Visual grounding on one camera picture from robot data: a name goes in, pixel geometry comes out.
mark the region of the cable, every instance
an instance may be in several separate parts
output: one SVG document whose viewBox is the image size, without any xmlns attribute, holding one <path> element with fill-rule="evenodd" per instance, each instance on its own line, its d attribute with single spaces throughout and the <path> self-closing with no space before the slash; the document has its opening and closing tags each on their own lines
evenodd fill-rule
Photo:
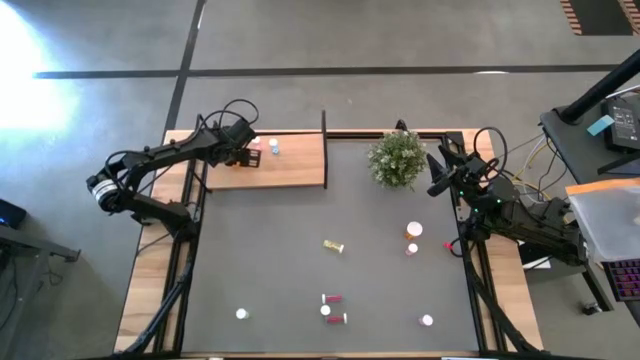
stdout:
<svg viewBox="0 0 640 360">
<path fill-rule="evenodd" d="M 538 189 L 542 187 L 542 179 L 544 179 L 551 172 L 551 167 L 553 167 L 553 163 L 556 160 L 557 155 L 558 154 L 556 153 L 553 154 L 553 157 L 551 157 L 551 162 L 549 162 L 549 167 L 547 167 L 547 172 L 544 173 L 544 175 L 540 176 L 540 178 L 538 179 Z"/>
<path fill-rule="evenodd" d="M 533 150 L 531 151 L 531 153 L 529 153 L 529 156 L 527 157 L 527 160 L 525 160 L 524 166 L 513 176 L 514 178 L 520 178 L 520 175 L 522 173 L 524 173 L 526 171 L 526 169 L 530 168 L 531 163 L 533 162 L 533 160 L 536 158 L 536 156 L 538 156 L 538 154 L 544 150 L 545 147 L 549 146 L 548 144 L 544 144 L 544 146 L 538 147 L 539 144 L 543 141 L 544 139 L 540 139 L 540 142 L 538 142 L 538 144 L 536 146 L 534 146 Z"/>
<path fill-rule="evenodd" d="M 143 191 L 145 191 L 146 188 L 148 188 L 149 186 L 151 186 L 151 184 L 156 182 L 156 180 L 158 180 L 162 175 L 166 174 L 167 171 L 169 171 L 169 169 L 171 169 L 171 167 L 173 167 L 173 165 L 169 165 L 166 169 L 162 170 L 162 172 L 160 174 L 156 175 L 153 179 L 151 179 L 151 181 L 149 181 L 147 183 L 147 185 L 143 186 L 142 189 L 138 190 L 137 193 L 140 194 Z"/>
<path fill-rule="evenodd" d="M 548 227 L 548 228 L 550 228 L 550 229 L 553 229 L 553 230 L 555 230 L 555 231 L 563 232 L 563 230 L 562 230 L 562 229 L 558 229 L 558 228 L 557 228 L 557 227 L 555 227 L 555 226 L 551 226 L 551 225 L 549 225 L 549 224 L 545 224 L 544 222 L 542 222 L 542 220 L 540 220 L 540 219 L 536 218 L 536 217 L 535 217 L 535 216 L 534 216 L 534 215 L 529 211 L 529 208 L 527 208 L 527 207 L 524 205 L 524 203 L 522 202 L 522 199 L 518 199 L 518 202 L 520 203 L 520 205 L 521 205 L 521 206 L 522 206 L 522 208 L 524 209 L 524 212 L 527 214 L 527 216 L 529 216 L 531 219 L 533 219 L 533 221 L 537 222 L 538 224 L 540 224 L 540 225 L 542 225 L 542 226 L 546 226 L 546 227 Z"/>
<path fill-rule="evenodd" d="M 258 119 L 260 118 L 260 111 L 258 111 L 258 107 L 256 106 L 256 104 L 252 103 L 251 101 L 247 100 L 247 99 L 235 99 L 235 100 L 231 100 L 227 103 L 227 105 L 225 105 L 222 108 L 222 111 L 227 111 L 227 109 L 236 103 L 245 103 L 248 104 L 249 106 L 251 106 L 253 108 L 253 110 L 256 112 L 256 117 L 249 121 L 249 125 L 252 125 L 253 123 L 255 123 L 256 121 L 258 121 Z M 218 120 L 218 124 L 220 125 L 220 127 L 222 127 L 222 117 L 224 116 L 224 113 L 220 114 L 220 119 Z"/>
<path fill-rule="evenodd" d="M 556 180 L 552 181 L 549 185 L 545 186 L 542 189 L 542 191 L 547 190 L 551 186 L 555 185 L 558 181 L 560 181 L 564 177 L 564 175 L 569 170 L 569 168 L 567 167 L 567 163 L 564 161 L 564 159 L 562 158 L 562 155 L 558 152 L 558 150 L 557 149 L 555 149 L 555 150 L 551 149 L 551 151 L 553 151 L 555 156 L 557 156 L 558 158 L 560 158 L 560 160 L 562 160 L 562 163 L 564 164 L 564 171 L 562 172 L 562 174 L 560 174 L 560 176 L 558 176 L 558 178 Z"/>
<path fill-rule="evenodd" d="M 117 155 L 126 155 L 126 154 L 138 154 L 138 155 L 145 155 L 148 156 L 147 154 L 143 153 L 143 152 L 139 152 L 139 151 L 132 151 L 132 150 L 120 150 L 120 151 L 116 151 L 114 153 L 112 153 L 111 155 L 107 156 L 107 159 L 104 161 L 104 171 L 107 174 L 107 176 L 114 182 L 114 184 L 118 187 L 118 190 L 122 190 L 122 179 L 127 175 L 126 173 L 120 177 L 120 178 L 116 178 L 114 174 L 111 173 L 111 168 L 109 167 L 109 165 L 111 164 L 110 161 L 114 156 Z"/>
<path fill-rule="evenodd" d="M 498 170 L 497 173 L 492 177 L 489 177 L 489 175 L 485 175 L 485 179 L 487 181 L 491 181 L 491 180 L 497 178 L 498 176 L 502 175 L 502 173 L 504 172 L 504 167 L 507 165 L 507 159 L 508 159 L 508 156 L 509 156 L 509 147 L 507 146 L 507 140 L 504 138 L 504 135 L 502 134 L 502 131 L 498 130 L 498 128 L 495 128 L 493 126 L 486 126 L 486 127 L 483 127 L 482 129 L 478 130 L 476 135 L 473 137 L 473 151 L 475 153 L 478 153 L 478 146 L 477 146 L 478 136 L 480 135 L 480 133 L 482 133 L 483 131 L 487 131 L 487 130 L 493 130 L 498 134 L 498 136 L 500 136 L 500 141 L 502 141 L 502 148 L 504 150 L 503 151 L 504 152 L 504 160 L 502 161 L 502 166 L 500 167 L 500 170 Z M 493 159 L 487 161 L 487 166 L 488 166 L 489 171 L 495 170 L 496 166 L 499 163 L 500 163 L 500 160 L 497 157 L 494 157 Z"/>
<path fill-rule="evenodd" d="M 212 113 L 210 113 L 209 115 L 205 116 L 204 118 L 202 118 L 202 120 L 200 121 L 200 128 L 198 128 L 198 130 L 202 129 L 204 126 L 206 126 L 207 121 L 214 115 L 222 115 L 222 114 L 231 114 L 233 116 L 236 116 L 238 119 L 244 119 L 244 116 L 238 114 L 235 111 L 230 111 L 230 110 L 216 110 Z M 213 122 L 214 127 L 218 127 L 219 123 L 216 123 L 215 121 Z"/>
<path fill-rule="evenodd" d="M 524 161 L 524 165 L 522 166 L 522 168 L 520 169 L 520 171 L 518 171 L 516 173 L 516 175 L 514 175 L 513 179 L 516 180 L 521 180 L 524 182 L 524 175 L 527 171 L 528 166 L 531 164 L 531 162 L 533 161 L 533 158 L 539 154 L 540 149 L 544 148 L 540 148 L 540 144 L 542 144 L 542 142 L 544 141 L 544 138 L 540 139 L 540 141 L 538 141 L 538 143 L 533 147 L 533 149 L 531 149 L 531 152 L 529 153 L 529 155 L 527 156 L 527 159 Z M 530 194 L 528 194 L 526 191 L 527 189 L 525 188 L 525 186 L 522 186 L 522 189 L 525 191 L 524 195 L 531 200 L 532 202 L 539 204 L 540 201 L 538 201 L 537 199 L 534 199 L 533 197 L 531 197 Z M 535 187 L 536 193 L 538 193 L 539 188 Z"/>
<path fill-rule="evenodd" d="M 447 248 L 449 249 L 449 252 L 451 253 L 451 255 L 453 255 L 453 256 L 455 256 L 455 257 L 457 257 L 457 258 L 461 258 L 461 257 L 462 257 L 462 254 L 456 254 L 456 253 L 453 251 L 453 245 L 454 245 L 455 243 L 457 243 L 458 241 L 460 241 L 460 238 L 457 238 L 457 239 L 453 240 L 452 242 L 450 242 L 450 243 L 449 243 L 449 246 L 448 246 Z M 469 251 L 473 250 L 473 248 L 474 248 L 475 246 L 476 246 L 476 242 L 474 241 L 474 242 L 472 242 L 472 243 L 471 243 L 471 246 L 469 247 Z"/>
<path fill-rule="evenodd" d="M 159 238 L 153 240 L 152 242 L 148 243 L 147 245 L 141 247 L 140 249 L 138 249 L 138 252 L 136 252 L 136 256 L 140 255 L 141 252 L 143 252 L 146 248 L 148 248 L 149 246 L 155 245 L 157 244 L 160 240 L 165 239 L 166 237 L 168 237 L 169 235 L 171 235 L 171 233 L 166 233 L 162 236 L 160 236 Z"/>
<path fill-rule="evenodd" d="M 544 133 L 540 133 L 540 134 L 538 134 L 538 135 L 536 135 L 536 136 L 532 137 L 531 139 L 529 139 L 529 140 L 527 140 L 527 141 L 523 142 L 522 144 L 520 144 L 520 145 L 518 145 L 518 146 L 514 147 L 513 149 L 511 149 L 511 150 L 507 151 L 506 153 L 507 153 L 507 154 L 511 154 L 512 152 L 514 152 L 514 151 L 516 151 L 516 150 L 520 149 L 521 147 L 523 147 L 523 146 L 525 146 L 525 145 L 527 145 L 527 144 L 532 143 L 533 141 L 535 141 L 537 138 L 539 138 L 539 137 L 540 137 L 540 136 L 542 136 L 542 135 L 544 135 Z M 496 158 L 500 159 L 500 158 L 501 158 L 501 157 L 503 157 L 503 156 L 504 156 L 504 154 L 502 154 L 502 155 L 500 155 L 500 156 L 496 156 Z"/>
<path fill-rule="evenodd" d="M 11 319 L 11 315 L 13 314 L 13 310 L 15 310 L 16 304 L 18 303 L 18 267 L 16 266 L 16 258 L 15 258 L 15 256 L 11 258 L 11 263 L 13 264 L 13 280 L 11 281 L 11 285 L 13 285 L 13 289 L 14 289 L 13 304 L 11 305 L 11 309 L 9 310 L 9 313 L 7 314 L 7 317 L 2 321 L 2 324 L 0 325 L 0 331 L 2 331 L 4 329 L 4 327 L 9 322 L 9 319 Z"/>
<path fill-rule="evenodd" d="M 542 194 L 542 195 L 544 196 L 544 198 L 545 198 L 545 199 L 547 199 L 547 200 L 551 200 L 551 196 L 549 196 L 549 194 L 547 194 L 547 193 L 546 193 L 546 192 L 544 192 L 544 191 L 539 190 L 539 189 L 538 189 L 538 187 L 536 187 L 535 185 L 533 185 L 533 184 L 532 184 L 532 183 L 530 183 L 530 182 L 526 182 L 526 181 L 517 181 L 517 180 L 516 180 L 516 181 L 512 181 L 512 183 L 513 183 L 514 185 L 522 185 L 523 187 L 524 187 L 524 186 L 527 186 L 527 187 L 529 187 L 530 189 L 532 189 L 532 190 L 534 190 L 534 191 L 535 191 L 535 192 L 532 192 L 532 193 L 520 193 L 520 195 L 523 195 L 523 196 L 524 196 L 524 195 Z"/>
<path fill-rule="evenodd" d="M 50 286 L 58 286 L 64 281 L 64 276 L 56 273 L 51 269 L 51 264 L 49 263 L 49 259 L 47 259 L 47 272 L 43 275 L 49 276 L 49 285 Z"/>
</svg>

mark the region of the green plant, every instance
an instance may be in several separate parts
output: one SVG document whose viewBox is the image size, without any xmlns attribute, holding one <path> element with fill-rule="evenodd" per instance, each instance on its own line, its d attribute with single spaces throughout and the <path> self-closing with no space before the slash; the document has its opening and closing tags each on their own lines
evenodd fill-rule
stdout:
<svg viewBox="0 0 640 360">
<path fill-rule="evenodd" d="M 373 180 L 383 187 L 411 188 L 418 174 L 427 167 L 426 156 L 418 134 L 388 133 L 369 150 L 369 169 Z"/>
</svg>

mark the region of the gray floor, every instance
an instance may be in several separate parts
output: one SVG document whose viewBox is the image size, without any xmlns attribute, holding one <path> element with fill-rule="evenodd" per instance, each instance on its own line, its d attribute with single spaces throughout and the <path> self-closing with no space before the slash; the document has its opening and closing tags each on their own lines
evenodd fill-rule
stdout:
<svg viewBox="0 0 640 360">
<path fill-rule="evenodd" d="M 114 344 L 140 228 L 108 217 L 84 180 L 111 152 L 161 141 L 174 79 L 28 80 L 22 71 L 177 69 L 194 0 L 0 2 L 0 197 L 31 214 L 27 230 L 82 248 L 45 286 L 14 358 L 108 354 Z M 637 37 L 577 37 L 556 0 L 209 1 L 192 68 L 374 65 L 606 64 Z M 510 146 L 539 133 L 541 112 L 575 99 L 601 73 L 190 79 L 177 128 L 236 97 L 261 110 L 259 128 L 494 125 Z M 494 142 L 500 153 L 499 142 Z M 510 154 L 522 166 L 533 144 Z M 549 152 L 528 178 L 546 171 Z M 549 179 L 560 175 L 556 162 Z M 564 197 L 565 176 L 551 193 Z M 583 317 L 580 277 L 530 283 L 545 347 L 566 355 L 632 359 L 640 332 L 624 307 Z"/>
</svg>

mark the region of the black cable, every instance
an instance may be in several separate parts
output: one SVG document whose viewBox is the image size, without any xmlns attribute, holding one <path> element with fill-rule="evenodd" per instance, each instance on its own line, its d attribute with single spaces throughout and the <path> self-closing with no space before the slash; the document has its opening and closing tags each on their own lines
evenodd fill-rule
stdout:
<svg viewBox="0 0 640 360">
<path fill-rule="evenodd" d="M 126 176 L 126 174 L 123 175 L 120 179 L 116 178 L 115 175 L 111 173 L 111 169 L 109 168 L 109 165 L 110 165 L 111 159 L 113 159 L 114 156 L 126 155 L 126 154 L 146 155 L 145 153 L 139 152 L 139 151 L 120 150 L 107 156 L 107 159 L 104 161 L 104 171 L 107 174 L 107 176 L 114 182 L 114 184 L 116 184 L 116 186 L 118 187 L 118 190 L 122 190 L 121 180 Z"/>
<path fill-rule="evenodd" d="M 544 173 L 544 175 L 540 176 L 540 178 L 538 179 L 538 192 L 539 192 L 538 200 L 544 200 L 544 196 L 542 195 L 542 188 L 541 188 L 542 187 L 542 179 L 544 179 L 551 172 L 551 167 L 553 167 L 553 162 L 556 160 L 557 156 L 558 156 L 557 153 L 553 153 L 553 157 L 551 157 L 551 162 L 549 163 L 549 167 L 547 168 L 547 172 Z"/>
<path fill-rule="evenodd" d="M 511 154 L 512 152 L 520 149 L 521 147 L 530 144 L 532 142 L 534 142 L 535 140 L 537 140 L 538 138 L 540 138 L 542 135 L 544 135 L 544 133 L 540 133 L 539 135 L 536 135 L 535 137 L 523 142 L 522 144 L 519 144 L 518 146 L 514 147 L 513 149 L 510 149 L 509 151 L 507 151 L 505 154 Z M 496 156 L 496 158 L 500 159 L 501 157 L 503 157 L 504 154 L 500 155 L 500 156 Z"/>
<path fill-rule="evenodd" d="M 165 239 L 166 237 L 168 237 L 169 235 L 171 235 L 171 233 L 166 233 L 162 236 L 160 236 L 159 238 L 153 240 L 152 242 L 148 243 L 147 245 L 141 247 L 140 249 L 138 249 L 138 252 L 136 252 L 136 256 L 140 255 L 141 252 L 143 252 L 146 248 L 148 248 L 149 246 L 155 245 L 157 244 L 160 240 Z"/>
<path fill-rule="evenodd" d="M 231 114 L 233 116 L 236 116 L 238 119 L 244 119 L 244 116 L 238 114 L 235 111 L 230 111 L 230 110 L 216 110 L 212 113 L 210 113 L 209 115 L 205 116 L 204 118 L 202 118 L 202 120 L 200 120 L 200 128 L 206 126 L 207 121 L 214 115 L 221 115 L 221 114 Z M 219 126 L 219 122 L 213 122 L 214 127 L 218 127 Z"/>
<path fill-rule="evenodd" d="M 47 259 L 47 272 L 44 273 L 44 275 L 48 275 L 50 286 L 58 286 L 64 281 L 64 276 L 56 273 L 51 269 L 51 264 L 49 263 L 49 259 Z"/>
<path fill-rule="evenodd" d="M 235 100 L 231 100 L 227 103 L 227 105 L 225 105 L 222 108 L 222 111 L 227 111 L 227 109 L 233 105 L 233 104 L 237 104 L 237 103 L 245 103 L 248 104 L 249 106 L 251 106 L 253 108 L 253 110 L 256 112 L 256 117 L 249 121 L 249 125 L 255 123 L 256 121 L 258 121 L 258 119 L 260 118 L 260 111 L 258 110 L 258 107 L 256 106 L 256 104 L 252 103 L 251 101 L 247 100 L 247 99 L 235 99 Z M 222 117 L 224 116 L 224 112 L 222 114 L 220 114 L 220 119 L 218 119 L 218 125 L 220 127 L 222 127 Z"/>
<path fill-rule="evenodd" d="M 504 172 L 504 167 L 507 165 L 507 159 L 508 159 L 508 156 L 509 156 L 509 147 L 507 146 L 507 140 L 504 138 L 504 135 L 502 134 L 502 131 L 498 130 L 498 128 L 495 128 L 493 126 L 485 126 L 482 129 L 478 130 L 476 135 L 473 137 L 473 151 L 475 153 L 478 153 L 478 146 L 477 146 L 478 136 L 483 131 L 488 131 L 488 130 L 493 130 L 498 134 L 498 136 L 500 136 L 500 141 L 502 141 L 502 148 L 504 150 L 503 151 L 504 152 L 504 161 L 502 161 L 502 166 L 500 167 L 500 170 L 497 170 L 497 173 L 492 177 L 489 177 L 488 172 L 487 172 L 487 175 L 485 175 L 485 179 L 487 181 L 491 181 L 491 180 L 497 178 L 498 176 L 500 176 Z M 488 170 L 489 171 L 496 170 L 496 166 L 499 163 L 500 163 L 500 160 L 497 157 L 494 157 L 493 159 L 487 161 Z"/>
<path fill-rule="evenodd" d="M 562 231 L 563 231 L 562 229 L 558 229 L 558 228 L 557 228 L 557 227 L 555 227 L 555 226 L 551 226 L 551 225 L 549 225 L 549 224 L 545 224 L 542 220 L 540 220 L 540 219 L 536 218 L 536 217 L 535 217 L 535 216 L 534 216 L 534 215 L 529 211 L 529 208 L 527 208 L 527 207 L 524 205 L 524 203 L 522 202 L 522 199 L 518 199 L 518 202 L 520 203 L 520 205 L 521 205 L 521 206 L 522 206 L 522 208 L 524 209 L 524 212 L 527 214 L 527 216 L 529 216 L 531 219 L 533 219 L 533 221 L 537 222 L 538 224 L 540 224 L 540 225 L 542 225 L 542 226 L 546 226 L 546 227 L 548 227 L 548 228 L 550 228 L 550 229 L 553 229 L 553 230 L 555 230 L 555 231 L 558 231 L 558 232 L 562 232 Z"/>
<path fill-rule="evenodd" d="M 460 241 L 460 238 L 457 238 L 457 239 L 453 240 L 453 241 L 449 244 L 449 245 L 451 245 L 451 247 L 449 248 L 449 252 L 451 253 L 451 255 L 453 255 L 453 256 L 455 256 L 455 257 L 457 257 L 457 258 L 461 258 L 461 257 L 462 257 L 462 254 L 456 254 L 456 253 L 453 251 L 453 245 L 454 245 L 455 243 L 457 243 L 458 241 Z M 475 246 L 476 246 L 476 242 L 474 241 L 474 242 L 472 242 L 472 243 L 471 243 L 471 246 L 469 247 L 469 251 L 473 250 L 473 248 L 474 248 Z"/>
<path fill-rule="evenodd" d="M 16 308 L 16 304 L 18 303 L 18 267 L 16 266 L 16 258 L 15 256 L 11 258 L 11 263 L 13 264 L 13 280 L 11 282 L 11 285 L 13 285 L 13 289 L 14 289 L 14 294 L 13 294 L 13 304 L 11 305 L 11 309 L 9 310 L 9 313 L 7 314 L 7 317 L 2 321 L 2 324 L 0 325 L 0 331 L 2 331 L 4 329 L 4 327 L 7 325 L 7 323 L 9 322 L 9 319 L 11 319 L 11 315 L 13 314 L 13 310 L 15 310 Z"/>
<path fill-rule="evenodd" d="M 549 261 L 549 260 L 551 260 L 551 259 L 553 259 L 553 256 L 548 256 L 546 259 L 544 259 L 544 260 L 540 260 L 540 262 L 538 262 L 537 264 L 533 265 L 532 267 L 530 267 L 530 268 L 528 268 L 528 269 L 524 269 L 524 272 L 525 272 L 525 273 L 527 273 L 527 272 L 529 272 L 529 271 L 531 271 L 531 270 L 533 270 L 533 269 L 536 269 L 536 268 L 538 268 L 540 265 L 542 265 L 542 264 L 546 263 L 547 261 Z"/>
<path fill-rule="evenodd" d="M 167 171 L 169 171 L 169 169 L 171 169 L 171 167 L 173 167 L 173 165 L 169 165 L 166 169 L 162 170 L 162 172 L 156 176 L 153 177 L 153 179 L 151 179 L 151 181 L 149 181 L 147 183 L 147 185 L 143 186 L 142 189 L 138 190 L 138 194 L 142 193 L 143 191 L 145 191 L 149 186 L 151 186 L 151 184 L 153 184 L 154 182 L 156 182 L 156 180 L 160 179 L 160 177 L 164 174 L 167 173 Z"/>
<path fill-rule="evenodd" d="M 558 178 L 554 181 L 552 181 L 549 185 L 545 186 L 544 189 L 540 189 L 540 191 L 545 191 L 548 188 L 550 188 L 551 186 L 555 185 L 558 181 L 562 180 L 562 178 L 564 177 L 564 175 L 567 173 L 567 171 L 569 170 L 569 168 L 567 167 L 567 163 L 564 161 L 564 159 L 562 158 L 562 155 L 558 152 L 557 149 L 551 149 L 551 151 L 553 152 L 554 156 L 557 156 L 558 158 L 560 158 L 560 160 L 562 160 L 562 163 L 564 164 L 564 171 L 562 172 L 562 174 L 560 174 L 560 176 L 558 176 Z"/>
</svg>

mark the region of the yellow object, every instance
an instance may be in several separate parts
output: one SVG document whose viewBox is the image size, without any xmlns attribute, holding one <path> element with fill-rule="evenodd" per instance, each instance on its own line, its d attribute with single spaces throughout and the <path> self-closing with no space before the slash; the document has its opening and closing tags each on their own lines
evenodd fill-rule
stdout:
<svg viewBox="0 0 640 360">
<path fill-rule="evenodd" d="M 333 251 L 337 251 L 340 254 L 342 254 L 342 250 L 344 250 L 344 245 L 343 244 L 338 244 L 337 242 L 333 242 L 333 241 L 329 241 L 329 240 L 325 240 L 322 243 L 322 246 L 326 247 L 327 249 L 331 249 Z"/>
</svg>

